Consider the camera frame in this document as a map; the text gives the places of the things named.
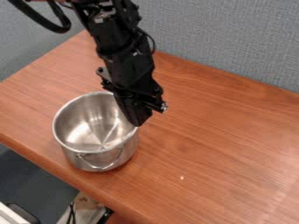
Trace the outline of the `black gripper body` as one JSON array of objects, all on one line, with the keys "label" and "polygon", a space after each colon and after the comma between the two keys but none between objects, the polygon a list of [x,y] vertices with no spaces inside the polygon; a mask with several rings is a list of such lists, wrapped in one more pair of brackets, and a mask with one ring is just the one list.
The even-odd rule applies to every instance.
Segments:
[{"label": "black gripper body", "polygon": [[163,99],[163,87],[153,78],[153,49],[149,44],[97,45],[96,50],[107,69],[99,73],[104,89],[112,93],[149,96],[152,100],[147,105],[163,113],[168,106]]}]

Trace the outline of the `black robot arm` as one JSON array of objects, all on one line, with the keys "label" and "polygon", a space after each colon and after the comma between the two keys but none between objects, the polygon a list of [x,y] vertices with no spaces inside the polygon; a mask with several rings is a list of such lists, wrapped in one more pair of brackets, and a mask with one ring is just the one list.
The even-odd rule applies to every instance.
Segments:
[{"label": "black robot arm", "polygon": [[141,126],[152,113],[167,110],[164,90],[153,78],[155,40],[139,28],[132,0],[69,0],[96,43],[104,66],[97,69],[103,88],[112,93],[125,119]]}]

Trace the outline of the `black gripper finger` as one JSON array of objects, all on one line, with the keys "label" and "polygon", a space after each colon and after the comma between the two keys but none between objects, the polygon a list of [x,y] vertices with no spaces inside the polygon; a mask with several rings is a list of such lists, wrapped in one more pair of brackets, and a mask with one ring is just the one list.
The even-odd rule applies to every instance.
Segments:
[{"label": "black gripper finger", "polygon": [[113,96],[125,119],[140,127],[152,116],[152,108],[147,105],[152,98],[143,94],[124,93],[113,93]]}]

